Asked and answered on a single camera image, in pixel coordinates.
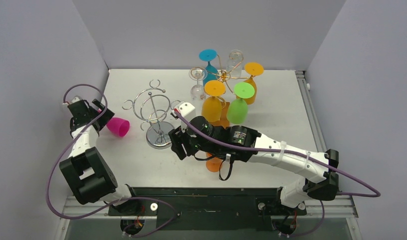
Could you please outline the pink plastic wine glass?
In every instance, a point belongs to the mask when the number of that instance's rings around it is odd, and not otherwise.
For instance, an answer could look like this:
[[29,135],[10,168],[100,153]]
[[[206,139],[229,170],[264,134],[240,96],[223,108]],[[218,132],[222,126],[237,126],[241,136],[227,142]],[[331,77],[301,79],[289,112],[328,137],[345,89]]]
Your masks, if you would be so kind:
[[130,122],[120,117],[113,117],[106,127],[113,135],[123,138],[130,130]]

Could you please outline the gold wire glass rack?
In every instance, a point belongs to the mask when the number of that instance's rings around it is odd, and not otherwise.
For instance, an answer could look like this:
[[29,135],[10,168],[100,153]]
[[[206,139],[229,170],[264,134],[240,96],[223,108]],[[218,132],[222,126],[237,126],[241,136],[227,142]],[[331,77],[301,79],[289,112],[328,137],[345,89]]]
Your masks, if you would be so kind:
[[246,73],[244,66],[245,66],[245,64],[244,64],[244,58],[243,58],[241,77],[231,77],[230,74],[227,73],[226,68],[217,69],[217,71],[218,71],[217,81],[222,82],[223,85],[225,86],[225,93],[219,97],[221,100],[221,103],[222,103],[222,110],[221,110],[220,120],[218,120],[218,121],[224,121],[224,120],[228,121],[228,119],[227,119],[228,108],[229,108],[231,102],[233,102],[237,98],[236,95],[234,94],[234,87],[238,83],[245,82],[245,80],[250,77],[250,75],[248,73]]

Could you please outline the yellow wine glass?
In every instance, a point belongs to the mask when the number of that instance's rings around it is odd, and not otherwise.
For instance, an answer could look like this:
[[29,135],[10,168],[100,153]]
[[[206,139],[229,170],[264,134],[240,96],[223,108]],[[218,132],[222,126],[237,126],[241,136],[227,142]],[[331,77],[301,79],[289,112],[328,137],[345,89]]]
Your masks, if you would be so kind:
[[223,104],[220,97],[226,92],[224,84],[219,80],[210,80],[204,85],[208,98],[202,104],[201,115],[208,122],[219,121]]
[[246,71],[247,74],[250,75],[250,77],[246,79],[244,82],[252,85],[252,87],[254,88],[254,95],[250,98],[245,99],[245,101],[248,105],[252,105],[255,102],[258,92],[258,88],[254,80],[254,77],[262,75],[264,73],[264,67],[257,62],[248,62],[245,64],[244,70]]

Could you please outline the silver wire glass rack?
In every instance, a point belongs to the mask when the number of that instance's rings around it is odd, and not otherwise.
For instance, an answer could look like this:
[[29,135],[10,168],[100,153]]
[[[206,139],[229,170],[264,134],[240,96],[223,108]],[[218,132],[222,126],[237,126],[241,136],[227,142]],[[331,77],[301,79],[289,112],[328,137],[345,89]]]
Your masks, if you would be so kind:
[[151,80],[148,88],[139,92],[134,99],[125,100],[121,106],[125,111],[131,110],[141,120],[140,129],[145,132],[147,144],[157,150],[171,147],[169,132],[175,128],[166,121],[174,102],[160,85],[159,79]]

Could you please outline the green plastic wine glass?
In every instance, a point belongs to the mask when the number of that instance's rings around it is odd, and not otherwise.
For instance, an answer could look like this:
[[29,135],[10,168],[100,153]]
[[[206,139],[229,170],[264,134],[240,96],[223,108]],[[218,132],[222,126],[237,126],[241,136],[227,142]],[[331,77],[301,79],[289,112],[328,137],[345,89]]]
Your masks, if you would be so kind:
[[236,99],[232,101],[227,110],[227,120],[235,125],[242,124],[248,115],[247,99],[255,95],[254,87],[247,82],[239,82],[233,88]]

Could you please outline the clear small wine glass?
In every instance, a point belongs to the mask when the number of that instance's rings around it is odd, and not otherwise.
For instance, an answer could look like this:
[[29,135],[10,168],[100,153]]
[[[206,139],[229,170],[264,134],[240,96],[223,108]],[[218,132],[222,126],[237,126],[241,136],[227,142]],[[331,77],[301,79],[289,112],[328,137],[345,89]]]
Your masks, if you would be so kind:
[[201,82],[203,82],[207,75],[207,70],[202,67],[193,67],[190,69],[189,77],[195,81],[195,85],[190,89],[190,95],[193,100],[205,100],[205,88]]

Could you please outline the blue plastic wine glass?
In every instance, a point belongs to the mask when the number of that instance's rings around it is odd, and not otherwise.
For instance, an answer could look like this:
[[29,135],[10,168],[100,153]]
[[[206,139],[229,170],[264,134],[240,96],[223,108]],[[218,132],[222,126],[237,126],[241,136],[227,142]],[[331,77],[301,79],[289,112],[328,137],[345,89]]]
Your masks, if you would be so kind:
[[218,70],[211,64],[211,61],[217,57],[217,52],[214,49],[205,49],[199,53],[198,57],[201,61],[207,62],[207,66],[205,67],[207,76],[202,81],[203,85],[205,86],[207,82],[218,79]]

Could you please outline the clear patterned wine glass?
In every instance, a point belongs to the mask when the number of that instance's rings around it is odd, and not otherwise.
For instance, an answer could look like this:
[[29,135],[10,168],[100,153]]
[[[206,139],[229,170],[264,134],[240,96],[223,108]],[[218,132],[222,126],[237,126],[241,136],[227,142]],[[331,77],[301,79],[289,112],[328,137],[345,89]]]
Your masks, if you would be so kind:
[[243,52],[240,50],[232,50],[229,53],[227,64],[226,64],[226,71],[230,74],[232,78],[239,78],[242,74],[243,68]]

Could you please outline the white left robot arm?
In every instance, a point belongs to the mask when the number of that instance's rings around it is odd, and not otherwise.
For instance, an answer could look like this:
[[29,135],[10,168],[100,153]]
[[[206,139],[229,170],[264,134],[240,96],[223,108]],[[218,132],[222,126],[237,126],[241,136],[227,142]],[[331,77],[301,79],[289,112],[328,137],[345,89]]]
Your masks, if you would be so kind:
[[114,117],[97,99],[91,104],[76,96],[68,104],[72,114],[70,134],[76,139],[67,159],[59,163],[59,169],[76,200],[85,205],[98,201],[111,202],[128,215],[135,215],[141,201],[134,197],[127,184],[118,185],[116,177],[96,145],[100,131]]

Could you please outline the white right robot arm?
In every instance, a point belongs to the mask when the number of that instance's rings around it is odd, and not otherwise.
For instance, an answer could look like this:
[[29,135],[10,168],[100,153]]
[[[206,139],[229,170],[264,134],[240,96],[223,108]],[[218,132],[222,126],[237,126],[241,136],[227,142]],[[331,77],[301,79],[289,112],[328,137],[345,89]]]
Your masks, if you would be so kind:
[[300,203],[315,199],[332,201],[339,191],[339,176],[331,167],[339,164],[336,150],[310,152],[276,141],[255,129],[234,125],[214,126],[203,116],[194,117],[191,126],[179,126],[168,133],[171,150],[180,160],[206,152],[226,160],[266,164],[299,175],[299,179],[277,191],[274,209],[285,214]]

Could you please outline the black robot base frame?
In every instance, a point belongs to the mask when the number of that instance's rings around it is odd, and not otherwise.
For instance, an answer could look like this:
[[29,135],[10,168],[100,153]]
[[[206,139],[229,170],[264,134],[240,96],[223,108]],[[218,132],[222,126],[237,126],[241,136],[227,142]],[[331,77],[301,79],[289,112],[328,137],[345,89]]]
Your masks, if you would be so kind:
[[283,206],[279,188],[164,188],[137,187],[133,199],[109,206],[103,214],[120,218],[129,237],[144,237],[158,230],[242,230],[278,233],[286,239],[308,236],[298,217],[309,206]]

